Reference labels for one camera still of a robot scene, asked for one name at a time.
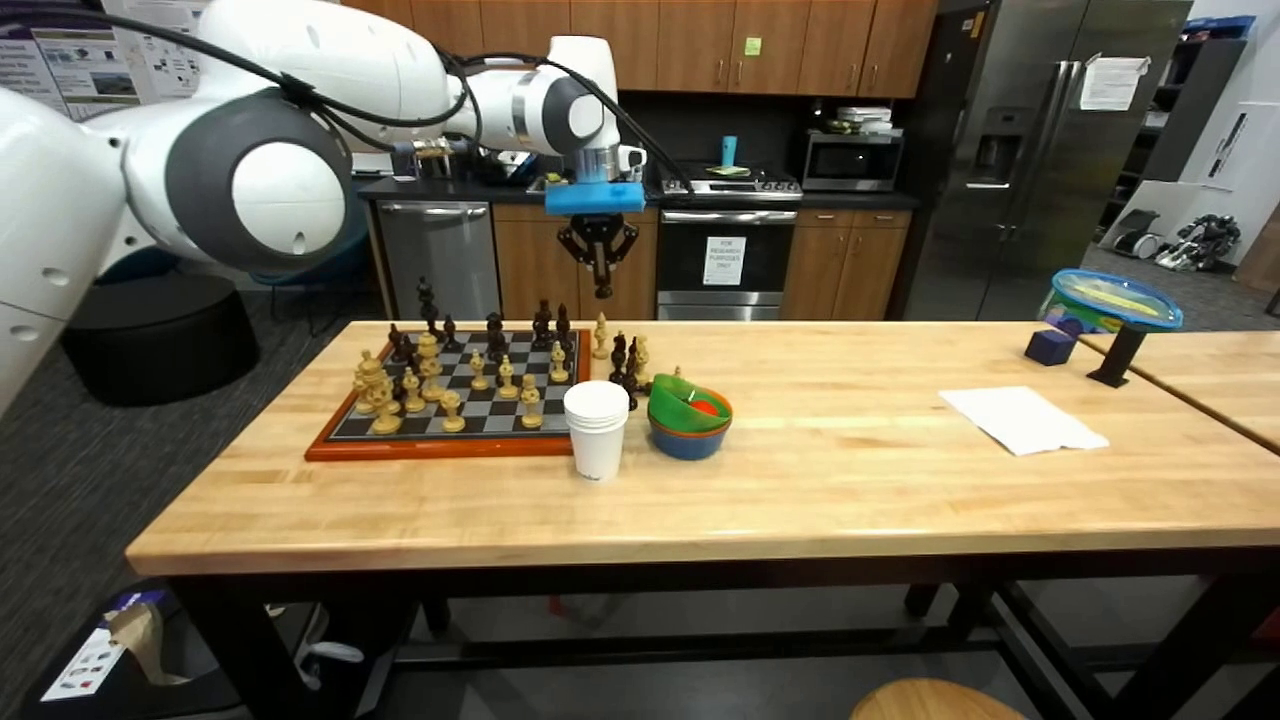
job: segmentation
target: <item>sheet of paper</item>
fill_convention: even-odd
[[[1129,113],[1153,54],[1093,54],[1084,65],[1078,113]]]
[[[745,284],[749,238],[745,235],[708,235],[704,284]]]
[[[1071,412],[1046,405],[1032,388],[957,388],[943,400],[983,428],[1012,454],[1062,452],[1062,447],[1108,447],[1099,432],[1078,422]]]

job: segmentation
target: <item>chessboard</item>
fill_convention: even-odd
[[[441,400],[422,400],[420,412],[406,412],[402,378],[414,377],[396,351],[391,338],[375,351],[379,372],[396,385],[400,422],[375,428],[371,412],[360,412],[360,391],[351,385],[348,400],[319,428],[308,461],[427,461],[427,454],[566,454],[565,428],[565,391],[575,378],[590,377],[590,331],[566,331],[565,372],[566,378],[552,378],[552,348],[534,348],[533,331],[505,331],[505,357],[510,364],[510,385],[534,378],[538,391],[538,422],[528,428],[519,416],[519,400],[500,397],[500,364],[486,351],[486,331],[461,331],[456,348],[441,348],[441,385],[456,391],[461,428],[447,428],[447,412]],[[482,361],[486,388],[473,388],[474,357]]]

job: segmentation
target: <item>blue object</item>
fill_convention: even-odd
[[[675,461],[708,461],[719,452],[725,428],[716,432],[670,432],[648,418],[648,443]]]
[[[632,214],[645,212],[640,185],[552,185],[544,190],[546,214]]]
[[[1051,272],[1051,292],[1042,295],[1040,317],[1071,317],[1084,331],[1117,331],[1121,325],[1141,331],[1175,331],[1187,325],[1172,295],[1093,266]]]
[[[719,169],[735,169],[735,136],[719,136]]]

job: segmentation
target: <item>butcher block tabletop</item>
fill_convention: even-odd
[[[1280,331],[1153,331],[1137,366],[1280,452]]]
[[[130,541],[127,561],[139,577],[244,577],[1280,549],[1275,452],[1137,372],[1122,388],[1086,378],[1094,351],[1058,366],[1023,361],[1032,326],[618,320],[607,331],[648,334],[657,372],[681,364],[725,391],[735,418],[719,454],[687,463],[648,447],[640,409],[618,477],[590,484],[566,454],[304,461],[351,391],[360,351],[389,334],[360,320]],[[1235,348],[1275,378],[1254,344]],[[1142,348],[1161,377],[1187,357],[1197,344],[1162,334]],[[943,405],[948,388],[1035,388],[1108,447],[1008,454]]]

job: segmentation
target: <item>power strip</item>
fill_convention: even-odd
[[[93,629],[74,656],[65,664],[65,670],[55,670],[55,680],[42,686],[40,702],[96,694],[118,664],[118,656],[123,646],[115,643],[115,635],[109,629]]]

